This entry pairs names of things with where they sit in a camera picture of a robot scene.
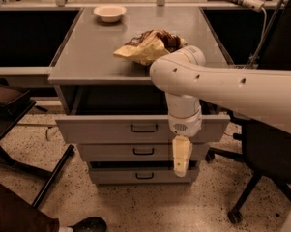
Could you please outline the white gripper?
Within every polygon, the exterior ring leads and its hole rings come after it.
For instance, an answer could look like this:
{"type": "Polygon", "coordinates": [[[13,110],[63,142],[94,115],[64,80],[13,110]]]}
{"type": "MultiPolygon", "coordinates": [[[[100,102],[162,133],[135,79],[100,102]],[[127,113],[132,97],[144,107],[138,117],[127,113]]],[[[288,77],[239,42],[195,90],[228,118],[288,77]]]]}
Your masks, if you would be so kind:
{"type": "Polygon", "coordinates": [[[168,124],[177,136],[172,140],[174,172],[178,177],[185,177],[189,167],[192,143],[188,137],[194,137],[202,125],[201,111],[168,111],[168,124]]]}

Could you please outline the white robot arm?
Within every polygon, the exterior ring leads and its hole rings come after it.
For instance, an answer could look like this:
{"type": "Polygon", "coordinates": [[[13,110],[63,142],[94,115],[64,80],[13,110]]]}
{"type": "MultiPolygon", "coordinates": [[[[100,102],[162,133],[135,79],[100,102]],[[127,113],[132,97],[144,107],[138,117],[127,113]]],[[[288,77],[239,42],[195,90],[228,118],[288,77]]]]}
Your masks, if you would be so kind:
{"type": "MultiPolygon", "coordinates": [[[[209,68],[203,53],[187,46],[157,59],[150,68],[154,85],[166,95],[173,140],[175,173],[184,176],[192,146],[201,129],[200,101],[231,112],[242,126],[241,157],[253,170],[246,189],[228,213],[240,209],[261,177],[275,182],[291,201],[291,71],[209,68]]],[[[291,210],[280,232],[291,232],[291,210]]]]}

